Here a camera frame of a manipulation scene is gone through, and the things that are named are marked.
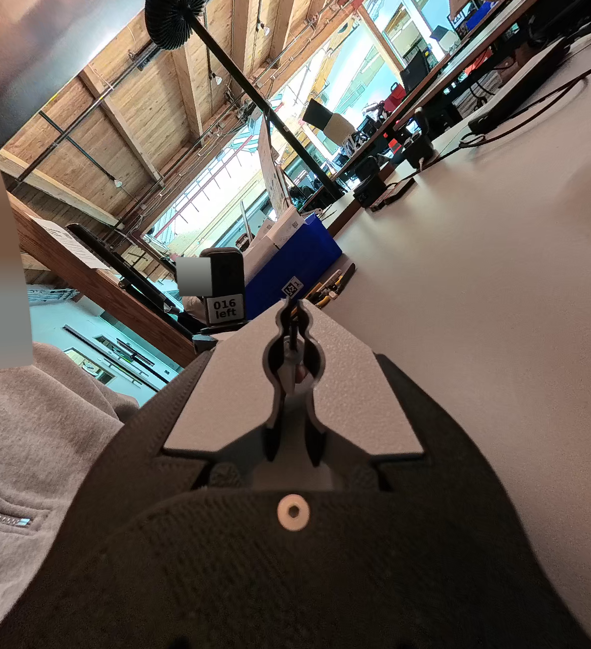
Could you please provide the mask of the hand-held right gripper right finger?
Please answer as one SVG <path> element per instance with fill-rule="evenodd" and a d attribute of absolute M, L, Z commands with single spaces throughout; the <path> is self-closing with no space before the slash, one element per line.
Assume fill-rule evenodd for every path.
<path fill-rule="evenodd" d="M 309 302 L 299 303 L 305 446 L 313 465 L 379 465 L 424 450 L 375 353 Z"/>

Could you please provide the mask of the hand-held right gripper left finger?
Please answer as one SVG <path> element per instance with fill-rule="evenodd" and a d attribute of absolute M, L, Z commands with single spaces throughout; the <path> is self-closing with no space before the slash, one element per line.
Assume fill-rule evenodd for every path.
<path fill-rule="evenodd" d="M 279 445 L 289 302 L 219 338 L 163 450 L 208 461 L 272 460 Z"/>

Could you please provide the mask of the grey lego piece black axle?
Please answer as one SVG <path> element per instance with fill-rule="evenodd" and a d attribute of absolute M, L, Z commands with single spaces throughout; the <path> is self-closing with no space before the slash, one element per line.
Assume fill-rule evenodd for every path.
<path fill-rule="evenodd" d="M 277 373 L 284 396 L 296 394 L 299 386 L 316 377 L 319 368 L 316 345 L 301 335 L 297 322 L 292 322 L 283 337 L 283 364 Z"/>

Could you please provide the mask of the blue plastic bin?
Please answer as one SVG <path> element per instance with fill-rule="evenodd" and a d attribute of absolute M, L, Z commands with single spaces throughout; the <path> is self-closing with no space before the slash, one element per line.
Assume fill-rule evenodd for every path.
<path fill-rule="evenodd" d="M 342 251 L 316 214 L 304 218 L 275 253 L 261 261 L 245 285 L 246 317 L 252 320 L 287 298 L 304 298 L 324 272 L 341 258 Z"/>

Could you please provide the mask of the white cardboard box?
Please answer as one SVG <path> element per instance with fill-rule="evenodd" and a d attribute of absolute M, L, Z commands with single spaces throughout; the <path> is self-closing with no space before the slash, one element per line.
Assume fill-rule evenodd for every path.
<path fill-rule="evenodd" d="M 282 248 L 291 237 L 305 224 L 305 218 L 294 206 L 289 207 L 266 230 L 264 239 L 269 239 L 277 248 Z"/>

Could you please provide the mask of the white stand with grey board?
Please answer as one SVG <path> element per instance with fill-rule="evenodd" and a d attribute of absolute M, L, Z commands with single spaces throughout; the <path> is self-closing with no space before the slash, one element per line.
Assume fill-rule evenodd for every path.
<path fill-rule="evenodd" d="M 258 153 L 262 178 L 266 187 L 271 206 L 275 212 L 275 221 L 278 221 L 293 203 L 286 186 L 282 168 L 276 163 L 274 149 L 269 133 L 269 121 L 265 114 L 259 120 Z"/>

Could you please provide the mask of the white paper sign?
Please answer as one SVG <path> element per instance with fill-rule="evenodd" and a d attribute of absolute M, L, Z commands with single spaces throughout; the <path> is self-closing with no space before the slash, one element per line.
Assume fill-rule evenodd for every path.
<path fill-rule="evenodd" d="M 68 250 L 72 255 L 79 259 L 88 268 L 104 271 L 110 270 L 110 267 L 108 265 L 104 264 L 80 241 L 75 239 L 67 229 L 52 221 L 38 217 L 35 217 L 33 221 L 38 223 L 53 239 L 60 243 L 66 250 Z"/>

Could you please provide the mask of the black power adapter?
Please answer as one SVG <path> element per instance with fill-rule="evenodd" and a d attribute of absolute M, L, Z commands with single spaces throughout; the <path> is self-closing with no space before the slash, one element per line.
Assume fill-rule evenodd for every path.
<path fill-rule="evenodd" d="M 380 176 L 379 160 L 374 156 L 368 156 L 356 166 L 355 172 L 359 184 L 354 189 L 354 199 L 360 207 L 370 208 L 388 190 L 388 186 Z"/>

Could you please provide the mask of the flat black device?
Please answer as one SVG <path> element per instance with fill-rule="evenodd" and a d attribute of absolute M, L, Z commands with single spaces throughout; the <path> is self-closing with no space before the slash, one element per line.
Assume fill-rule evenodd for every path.
<path fill-rule="evenodd" d="M 401 199 L 414 185 L 415 179 L 413 177 L 405 178 L 398 183 L 390 183 L 381 197 L 368 207 L 367 210 L 372 213 L 381 211 L 383 208 L 388 207 Z"/>

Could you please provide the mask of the person's grey hoodie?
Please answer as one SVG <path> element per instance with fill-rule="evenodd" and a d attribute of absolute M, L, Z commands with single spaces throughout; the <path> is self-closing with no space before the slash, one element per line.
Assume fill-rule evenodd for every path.
<path fill-rule="evenodd" d="M 0 369 L 0 621 L 47 556 L 80 484 L 139 409 L 60 349 Z"/>

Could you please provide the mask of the black ribbed lamp on pole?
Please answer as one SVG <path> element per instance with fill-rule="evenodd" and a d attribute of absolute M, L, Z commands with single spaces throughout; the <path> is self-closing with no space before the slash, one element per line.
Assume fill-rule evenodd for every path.
<path fill-rule="evenodd" d="M 144 8 L 145 26 L 152 42 L 165 51 L 174 51 L 185 45 L 191 36 L 196 35 L 205 45 L 208 52 L 215 56 L 236 84 L 261 110 L 267 121 L 275 126 L 275 129 L 319 180 L 329 196 L 334 200 L 340 199 L 343 192 L 337 182 L 332 180 L 317 164 L 305 146 L 277 115 L 270 103 L 259 93 L 233 59 L 221 48 L 201 23 L 199 18 L 206 4 L 206 1 L 146 1 Z"/>

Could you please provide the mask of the black laptop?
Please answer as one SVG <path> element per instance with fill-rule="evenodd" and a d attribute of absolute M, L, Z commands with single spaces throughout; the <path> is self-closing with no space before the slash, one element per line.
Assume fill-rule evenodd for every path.
<path fill-rule="evenodd" d="M 487 110 L 469 121 L 470 133 L 486 135 L 510 118 L 559 68 L 571 44 L 571 38 L 560 38 L 535 55 L 487 104 Z"/>

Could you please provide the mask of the yellow-handled hand tool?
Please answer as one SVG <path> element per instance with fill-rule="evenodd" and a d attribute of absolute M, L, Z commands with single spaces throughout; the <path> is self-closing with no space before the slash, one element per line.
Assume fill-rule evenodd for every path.
<path fill-rule="evenodd" d="M 319 283 L 307 294 L 304 300 L 314 304 L 317 308 L 322 309 L 324 306 L 329 304 L 329 302 L 335 299 L 336 296 L 336 282 L 325 285 Z"/>

